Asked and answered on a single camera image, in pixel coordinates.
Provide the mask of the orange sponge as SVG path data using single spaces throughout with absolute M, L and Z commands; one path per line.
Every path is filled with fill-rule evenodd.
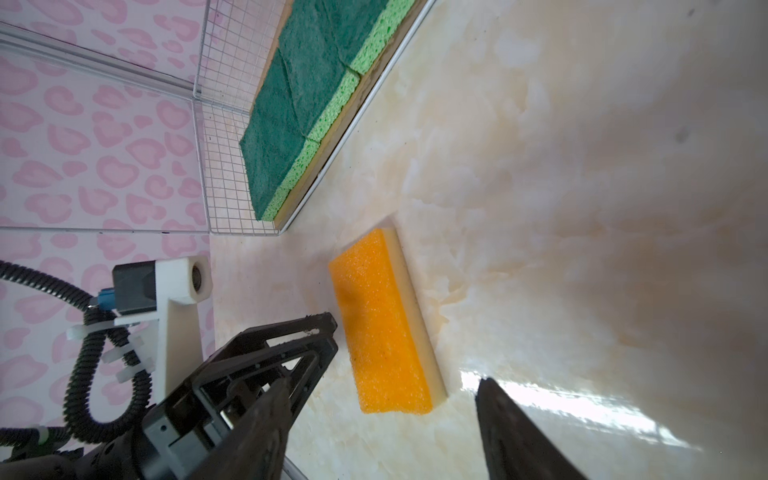
M 435 410 L 447 393 L 396 230 L 371 230 L 329 272 L 361 411 Z

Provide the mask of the green sponge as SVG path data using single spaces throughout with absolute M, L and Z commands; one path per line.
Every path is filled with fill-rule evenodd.
M 359 85 L 359 75 L 340 60 L 323 2 L 292 3 L 278 50 L 299 128 L 320 142 Z
M 323 1 L 340 60 L 359 75 L 376 62 L 414 0 Z
M 277 51 L 240 140 L 256 219 L 275 219 L 319 147 L 301 133 L 286 68 Z

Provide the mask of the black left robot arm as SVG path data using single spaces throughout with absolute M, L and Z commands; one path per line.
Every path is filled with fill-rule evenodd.
M 288 434 L 337 352 L 328 313 L 252 327 L 201 355 L 203 256 L 122 264 L 90 294 L 10 262 L 4 280 L 79 310 L 61 427 L 5 428 L 5 479 L 295 479 Z

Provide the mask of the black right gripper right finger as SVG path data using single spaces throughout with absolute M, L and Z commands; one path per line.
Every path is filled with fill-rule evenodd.
M 491 479 L 585 479 L 494 379 L 480 380 L 475 404 Z

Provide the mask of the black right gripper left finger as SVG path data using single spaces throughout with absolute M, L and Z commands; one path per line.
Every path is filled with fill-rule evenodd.
M 289 381 L 277 380 L 189 479 L 280 479 L 292 425 Z

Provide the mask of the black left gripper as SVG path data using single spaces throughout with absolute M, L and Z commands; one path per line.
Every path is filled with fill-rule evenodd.
M 274 384 L 294 423 L 338 352 L 326 312 L 251 327 L 217 351 L 124 435 L 77 461 L 79 479 L 186 479 Z

